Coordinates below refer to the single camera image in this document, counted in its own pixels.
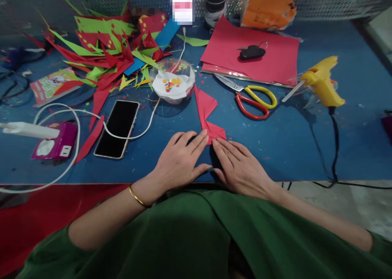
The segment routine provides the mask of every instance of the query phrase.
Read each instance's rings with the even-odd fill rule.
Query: blue table
[[[339,124],[341,149],[337,164],[340,180],[392,179],[392,148],[384,132],[380,118],[384,109],[392,106],[392,78],[378,58],[365,43],[354,26],[348,22],[296,22],[288,33],[302,37],[298,54],[298,71],[312,67],[322,59],[339,56],[338,65],[332,70],[332,78],[339,82],[339,94],[346,104],[336,110]],[[208,38],[202,27],[187,29],[187,36]],[[180,41],[175,37],[172,43]],[[187,44],[183,59],[201,66],[204,47]],[[61,56],[54,53],[39,62],[24,66],[33,71],[32,80],[39,79],[60,68]],[[208,121],[226,130],[228,138],[241,142],[260,160],[267,173],[275,181],[328,180],[334,157],[334,134],[327,109],[318,106],[302,109],[304,98],[294,97],[285,105],[278,104],[271,116],[264,121],[246,118],[234,101],[234,93],[219,84],[210,74],[196,76],[198,87],[216,98],[218,107]],[[4,84],[0,84],[0,93]],[[278,101],[288,92],[284,88],[268,87]],[[74,97],[87,91],[76,91],[60,102],[70,104]],[[102,112],[109,114],[114,102],[126,96],[139,101],[145,108],[140,111],[133,135],[138,135],[148,125],[157,96],[150,89],[127,88],[123,93],[109,98]],[[34,99],[20,107],[1,106],[0,121],[32,122],[38,109],[32,108]],[[92,104],[78,106],[92,110]],[[89,116],[81,116],[81,143],[88,136]],[[53,117],[53,121],[72,119],[72,113]],[[95,157],[93,152],[75,165],[59,183],[95,184],[134,182],[154,167],[161,151],[177,131],[200,131],[196,101],[171,106],[164,102],[158,107],[150,130],[140,139],[130,142],[124,159],[110,160]],[[45,184],[65,170],[68,162],[58,166],[45,166],[29,157],[37,145],[37,139],[0,134],[1,184]],[[199,162],[211,163],[209,147]],[[211,182],[213,177],[204,174],[197,182]]]

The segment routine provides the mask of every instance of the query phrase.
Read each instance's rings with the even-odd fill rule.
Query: white cable
[[[185,36],[185,27],[183,27],[183,34],[184,34],[184,47],[183,47],[183,51],[181,52],[180,58],[178,59],[177,65],[173,68],[173,71],[177,69],[178,64],[180,64],[181,62],[181,58],[183,57],[184,51],[185,51],[185,43],[187,40],[187,37]]]
[[[154,113],[155,113],[155,110],[156,110],[156,108],[157,108],[159,102],[160,102],[160,99],[157,101],[157,103],[156,103],[156,105],[155,105],[155,107],[154,107],[154,110],[152,111],[152,114],[151,114],[151,118],[150,118],[150,122],[149,122],[149,124],[148,124],[148,127],[146,128],[146,130],[144,130],[143,133],[141,133],[141,134],[138,135],[138,136],[134,136],[134,137],[120,137],[120,136],[116,136],[116,135],[112,134],[112,133],[107,129],[106,123],[105,123],[105,122],[103,122],[103,126],[104,126],[106,132],[107,132],[109,135],[113,136],[113,137],[120,138],[120,139],[125,139],[125,140],[133,140],[133,139],[139,138],[139,137],[143,136],[143,135],[148,131],[148,129],[150,128],[151,123],[152,123],[152,118],[154,117]],[[75,160],[76,160],[76,158],[77,158],[77,156],[78,156],[78,153],[79,153],[79,144],[80,144],[80,121],[79,121],[79,117],[78,117],[78,115],[76,114],[76,112],[87,113],[87,114],[93,115],[93,116],[97,117],[98,119],[100,119],[100,116],[98,116],[98,115],[96,115],[96,114],[94,114],[94,113],[91,113],[91,112],[88,112],[88,111],[85,111],[85,110],[74,110],[74,109],[72,109],[71,107],[69,107],[69,106],[67,106],[67,105],[65,105],[65,104],[55,103],[55,104],[48,104],[48,105],[44,106],[41,110],[39,110],[39,112],[37,113],[36,117],[34,118],[33,124],[37,124],[37,121],[38,121],[38,119],[39,119],[39,116],[41,115],[41,113],[43,112],[43,110],[46,109],[46,108],[48,108],[48,107],[50,107],[50,106],[64,106],[64,107],[67,108],[67,110],[61,110],[61,111],[54,112],[53,114],[50,114],[50,115],[47,116],[44,120],[42,120],[40,123],[38,123],[38,125],[42,125],[42,123],[44,123],[45,121],[47,121],[49,118],[51,118],[51,117],[53,117],[54,115],[57,115],[57,114],[59,114],[59,113],[63,113],[63,112],[72,112],[73,115],[75,116],[76,123],[78,124],[78,134],[77,134],[77,136],[76,136],[76,147],[75,147],[75,155],[74,155],[74,158],[72,159],[72,161],[71,161],[71,163],[69,164],[69,166],[65,169],[65,171],[64,171],[59,177],[57,177],[55,180],[53,180],[52,182],[50,182],[50,183],[48,183],[48,184],[46,184],[46,185],[43,185],[43,186],[37,187],[37,188],[33,188],[33,189],[26,189],[26,190],[11,190],[11,189],[6,189],[6,188],[1,188],[1,187],[0,187],[0,192],[2,192],[2,193],[31,193],[31,192],[34,192],[34,191],[38,191],[38,190],[44,189],[44,188],[46,188],[46,187],[48,187],[48,186],[51,186],[52,184],[56,183],[56,182],[57,182],[58,180],[60,180],[65,174],[68,173],[68,171],[71,169],[71,167],[72,167],[72,165],[74,164],[74,162],[75,162]]]
[[[33,188],[33,189],[26,189],[26,190],[11,190],[11,189],[6,189],[6,188],[0,188],[0,192],[3,192],[3,193],[31,193],[31,192],[34,192],[34,191],[38,191],[38,190],[44,189],[44,188],[46,188],[46,187],[48,187],[48,186],[51,186],[52,184],[56,183],[56,182],[57,182],[58,180],[60,180],[65,174],[67,174],[68,171],[71,169],[72,165],[74,164],[74,162],[75,162],[75,160],[76,160],[76,157],[78,156],[78,152],[79,152],[79,143],[80,143],[80,121],[79,121],[79,117],[78,117],[78,115],[75,113],[75,111],[74,111],[72,108],[70,108],[70,107],[68,107],[67,105],[64,105],[64,104],[49,104],[49,105],[43,107],[43,108],[38,112],[36,118],[34,119],[34,124],[36,124],[37,119],[38,119],[38,116],[41,114],[41,112],[43,111],[43,109],[45,109],[45,108],[47,108],[47,107],[49,107],[49,106],[54,106],[54,105],[61,105],[61,106],[65,106],[66,108],[68,108],[68,110],[66,110],[66,111],[71,111],[71,112],[74,114],[74,116],[75,116],[76,122],[78,123],[78,134],[77,134],[77,136],[76,136],[75,155],[74,155],[74,158],[72,159],[71,163],[69,164],[69,166],[67,167],[67,169],[65,169],[65,171],[64,171],[59,177],[57,177],[57,178],[54,179],[52,182],[50,182],[50,183],[48,183],[48,184],[46,184],[46,185],[43,185],[43,186],[37,187],[37,188]]]

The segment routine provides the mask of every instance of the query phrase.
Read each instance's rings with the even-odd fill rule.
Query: key fob
[[[260,48],[257,45],[250,45],[248,49],[240,52],[240,60],[246,61],[255,58],[260,58],[265,55],[265,49]]]

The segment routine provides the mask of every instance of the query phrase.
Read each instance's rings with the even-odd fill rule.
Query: woman's left hand
[[[212,166],[208,164],[200,164],[195,167],[208,143],[207,130],[203,130],[199,135],[196,135],[197,133],[194,131],[174,134],[160,155],[155,169],[145,178],[132,185],[132,188],[138,187],[137,183],[140,185],[144,183],[146,186],[143,186],[143,188],[154,188],[158,191],[156,195],[162,195],[168,190],[192,183],[205,171],[212,169]],[[194,136],[196,137],[188,144],[188,141]],[[143,192],[135,192],[135,194],[144,195]]]

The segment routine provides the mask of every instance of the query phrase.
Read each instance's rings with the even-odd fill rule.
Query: black bottle
[[[204,27],[215,28],[219,18],[226,12],[226,0],[205,0]]]

